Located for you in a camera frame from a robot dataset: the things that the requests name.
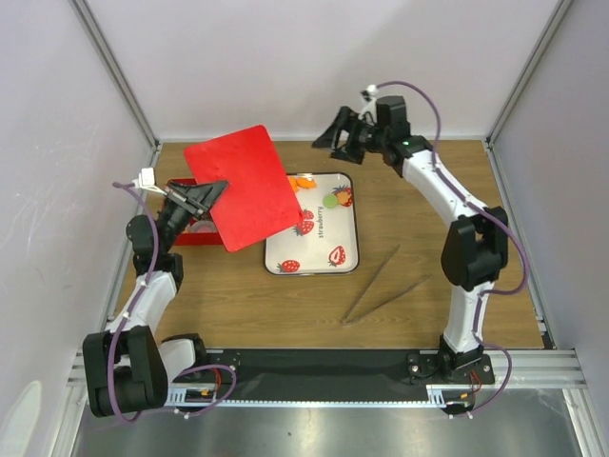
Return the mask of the red box lid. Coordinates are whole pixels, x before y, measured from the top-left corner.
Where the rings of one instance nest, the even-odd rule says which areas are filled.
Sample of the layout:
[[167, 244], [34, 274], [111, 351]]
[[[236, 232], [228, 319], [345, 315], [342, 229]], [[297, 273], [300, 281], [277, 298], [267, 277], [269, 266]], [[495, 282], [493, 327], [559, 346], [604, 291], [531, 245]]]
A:
[[184, 156], [196, 183], [228, 182], [210, 210], [227, 251], [262, 242], [301, 222], [301, 206], [265, 126], [190, 146]]

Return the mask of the metal tongs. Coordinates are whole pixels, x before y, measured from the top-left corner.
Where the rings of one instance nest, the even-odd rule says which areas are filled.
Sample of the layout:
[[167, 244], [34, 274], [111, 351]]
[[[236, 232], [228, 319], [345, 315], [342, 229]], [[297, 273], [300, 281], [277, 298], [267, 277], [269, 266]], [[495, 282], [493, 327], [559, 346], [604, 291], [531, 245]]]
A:
[[342, 327], [359, 324], [370, 315], [401, 300], [432, 278], [429, 273], [406, 278], [394, 274], [396, 256], [400, 248], [400, 245], [396, 245], [384, 256], [363, 289], [348, 305], [340, 320]]

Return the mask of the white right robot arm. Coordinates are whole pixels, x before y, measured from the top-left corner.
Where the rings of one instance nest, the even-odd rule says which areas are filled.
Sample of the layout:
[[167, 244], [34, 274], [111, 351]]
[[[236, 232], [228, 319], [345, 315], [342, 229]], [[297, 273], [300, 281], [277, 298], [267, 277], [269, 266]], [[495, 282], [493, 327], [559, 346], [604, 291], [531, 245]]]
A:
[[446, 224], [441, 267], [452, 286], [448, 323], [434, 366], [416, 365], [410, 371], [414, 379], [438, 375], [458, 383], [483, 356], [488, 295], [508, 261], [507, 215], [503, 208], [488, 208], [468, 192], [442, 163], [434, 145], [412, 132], [403, 97], [379, 96], [377, 87], [370, 86], [362, 98], [360, 111], [341, 107], [312, 146], [353, 164], [361, 164], [369, 152], [379, 153]]

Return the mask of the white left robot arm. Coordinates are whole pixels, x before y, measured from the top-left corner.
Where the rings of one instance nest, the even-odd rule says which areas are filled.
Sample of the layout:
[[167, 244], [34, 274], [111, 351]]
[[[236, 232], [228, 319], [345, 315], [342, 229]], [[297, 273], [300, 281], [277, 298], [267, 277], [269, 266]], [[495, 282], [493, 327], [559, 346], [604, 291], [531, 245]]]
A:
[[156, 343], [154, 332], [184, 280], [184, 263], [172, 248], [189, 223], [209, 214], [228, 187], [225, 180], [159, 188], [152, 168], [130, 183], [113, 185], [142, 207], [126, 225], [136, 273], [133, 292], [105, 328], [82, 344], [91, 413], [135, 422], [163, 407], [174, 381], [199, 381], [208, 372], [216, 387], [223, 367], [212, 365], [196, 333]]

